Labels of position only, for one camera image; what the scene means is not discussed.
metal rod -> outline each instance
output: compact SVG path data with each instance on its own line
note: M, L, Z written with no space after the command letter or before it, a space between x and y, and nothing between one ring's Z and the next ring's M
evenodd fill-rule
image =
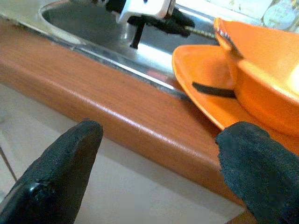
M144 28L145 22L141 22L138 26L137 26L137 30L133 39L133 42L131 43L130 47L134 48L134 49L138 49L138 44L139 41L141 39L141 35L143 32L143 28Z
M188 30L191 33L196 34L196 35L204 36L206 38L216 40L215 34L212 34L210 32L207 32L207 31L204 31L204 30L200 30L200 29L195 29L193 27L188 27L188 26L186 26L185 29Z
M13 176L14 181L17 181L17 177L15 176L14 171L11 168L11 166L10 166L10 164L9 164L9 162L8 162L8 160L7 160L7 158L6 158L5 154L4 154L1 146L0 146L0 156L2 156L2 159L4 160L4 162L5 162L5 164L6 164L7 168L8 168L11 176Z

white cabinet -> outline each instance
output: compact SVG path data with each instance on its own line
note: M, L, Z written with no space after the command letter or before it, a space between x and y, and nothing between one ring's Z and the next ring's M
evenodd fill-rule
M0 144L17 178L76 122L0 85ZM76 224L221 224L236 204L104 138Z

stainless steel sink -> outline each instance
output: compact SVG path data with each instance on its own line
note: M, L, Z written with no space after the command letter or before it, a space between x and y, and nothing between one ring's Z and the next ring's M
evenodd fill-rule
M203 14L181 5L176 7L194 20L197 29L213 32L214 17L255 23L254 20L207 1ZM74 51L122 70L159 89L185 97L171 67L171 55L182 44L217 44L216 40L191 34L188 38L167 35L145 26L138 49L130 48L135 27L119 25L115 16L94 5L77 5L68 0L1 0L0 16L14 20L30 30Z
M196 28L213 33L213 18L188 12L180 8L196 23ZM192 34L188 38L168 35L155 27L145 26L138 49L130 44L136 27L120 25L115 16L95 5L82 6L62 1L42 9L44 19L52 25L76 35L93 45L93 53L103 54L114 65L125 65L136 75L151 76L172 90L178 85L171 66L171 55L176 47L183 44L217 44L216 40Z

kitchen counter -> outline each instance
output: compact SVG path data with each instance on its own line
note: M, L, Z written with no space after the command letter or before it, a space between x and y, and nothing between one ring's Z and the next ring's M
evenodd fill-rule
M220 130L196 106L0 20L0 82L236 203L220 173Z

wooden countertop edge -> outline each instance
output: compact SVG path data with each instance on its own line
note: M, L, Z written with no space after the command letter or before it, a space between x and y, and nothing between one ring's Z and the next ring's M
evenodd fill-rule
M192 103L0 20L0 83L243 205L220 174L219 129Z

